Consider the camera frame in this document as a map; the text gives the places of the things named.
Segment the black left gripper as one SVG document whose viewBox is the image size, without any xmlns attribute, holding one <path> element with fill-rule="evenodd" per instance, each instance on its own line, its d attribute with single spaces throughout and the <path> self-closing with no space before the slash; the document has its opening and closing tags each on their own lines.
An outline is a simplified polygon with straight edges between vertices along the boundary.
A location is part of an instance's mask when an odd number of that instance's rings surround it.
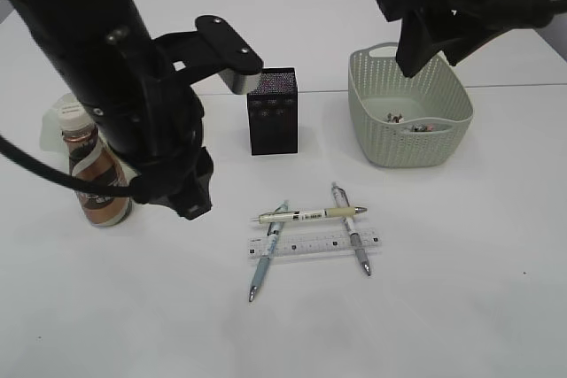
<svg viewBox="0 0 567 378">
<path fill-rule="evenodd" d="M 204 107 L 191 64 L 168 54 L 83 54 L 77 92 L 118 155 L 136 171 L 128 193 L 194 220 L 212 208 L 214 163 L 203 145 Z"/>
</svg>

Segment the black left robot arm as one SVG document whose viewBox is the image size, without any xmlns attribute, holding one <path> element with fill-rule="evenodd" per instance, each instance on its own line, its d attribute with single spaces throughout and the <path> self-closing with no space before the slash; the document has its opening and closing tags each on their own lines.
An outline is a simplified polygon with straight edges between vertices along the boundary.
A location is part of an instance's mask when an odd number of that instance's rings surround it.
<svg viewBox="0 0 567 378">
<path fill-rule="evenodd" d="M 9 0 L 36 44 L 136 171 L 131 196 L 188 220 L 212 206 L 204 109 L 133 0 Z"/>
</svg>

